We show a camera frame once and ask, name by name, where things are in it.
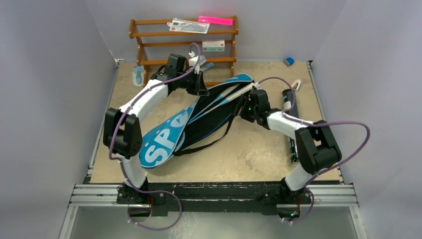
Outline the blue racket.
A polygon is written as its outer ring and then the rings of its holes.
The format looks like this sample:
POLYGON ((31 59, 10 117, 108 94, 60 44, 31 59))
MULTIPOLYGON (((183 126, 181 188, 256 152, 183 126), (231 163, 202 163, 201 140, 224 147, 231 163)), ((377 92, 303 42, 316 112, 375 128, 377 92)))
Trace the blue racket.
POLYGON ((230 92, 232 92, 237 86, 239 86, 238 84, 235 84, 233 86, 227 87, 226 89, 224 89, 224 91, 222 91, 219 95, 217 95, 214 100, 212 102, 210 102, 209 104, 205 105, 201 111, 199 111, 197 114, 195 114, 193 116, 193 119, 198 118, 202 113, 204 113, 208 108, 210 108, 214 103, 217 103, 217 101, 223 99, 224 97, 226 97, 230 92))
POLYGON ((217 101, 217 103, 214 103, 210 108, 208 108, 204 113, 202 113, 198 118, 192 119, 192 122, 196 121, 197 119, 205 116, 206 114, 210 113, 211 111, 215 110, 216 108, 225 105, 237 98, 239 98, 241 95, 243 95, 244 93, 250 91, 253 89, 253 87, 255 86, 254 83, 250 83, 248 85, 246 85, 243 88, 239 88, 239 89, 234 89, 232 92, 230 92, 226 97, 224 97, 223 99, 217 101))

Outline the blue racket bag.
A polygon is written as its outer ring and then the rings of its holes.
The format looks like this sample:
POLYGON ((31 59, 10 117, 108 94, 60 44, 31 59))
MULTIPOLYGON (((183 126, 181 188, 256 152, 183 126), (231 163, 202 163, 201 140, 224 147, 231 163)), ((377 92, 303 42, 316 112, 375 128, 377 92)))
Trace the blue racket bag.
POLYGON ((193 116, 201 111, 205 105, 212 102, 227 87, 239 84, 236 88, 239 89, 250 83, 254 83, 253 79, 249 75, 242 73, 212 86, 209 88, 209 96, 198 97, 191 105, 144 133, 142 136, 142 147, 139 152, 141 167, 154 169, 173 156, 198 152, 211 146, 212 143, 193 147, 222 126, 229 130, 236 114, 239 112, 244 95, 251 90, 194 122, 192 122, 193 116))

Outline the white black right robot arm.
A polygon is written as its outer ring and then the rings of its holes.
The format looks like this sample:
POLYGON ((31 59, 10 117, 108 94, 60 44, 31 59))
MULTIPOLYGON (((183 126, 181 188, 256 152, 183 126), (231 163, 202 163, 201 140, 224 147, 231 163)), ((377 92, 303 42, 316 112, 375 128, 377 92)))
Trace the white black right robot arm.
POLYGON ((284 90, 282 97, 283 111, 270 107, 265 90, 253 90, 246 96, 240 116, 268 130, 280 132, 294 142, 292 148, 299 163, 282 179, 279 190, 280 198, 290 203, 313 176, 339 162, 342 155, 327 122, 299 119, 293 90, 284 90))

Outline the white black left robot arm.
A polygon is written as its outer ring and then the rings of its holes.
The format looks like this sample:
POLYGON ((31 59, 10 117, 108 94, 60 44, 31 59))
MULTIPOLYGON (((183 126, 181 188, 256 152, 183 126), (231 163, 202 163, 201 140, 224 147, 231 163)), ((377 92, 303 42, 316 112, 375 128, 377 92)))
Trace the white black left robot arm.
POLYGON ((117 160, 124 175, 124 183, 131 187, 129 197, 141 204, 148 199, 143 187, 146 176, 140 165, 142 147, 141 122, 149 112, 174 90, 185 89, 191 95, 208 95, 200 67, 205 56, 190 52, 190 59, 170 54, 151 76, 144 88, 128 103, 105 113, 103 144, 108 147, 109 158, 117 160))

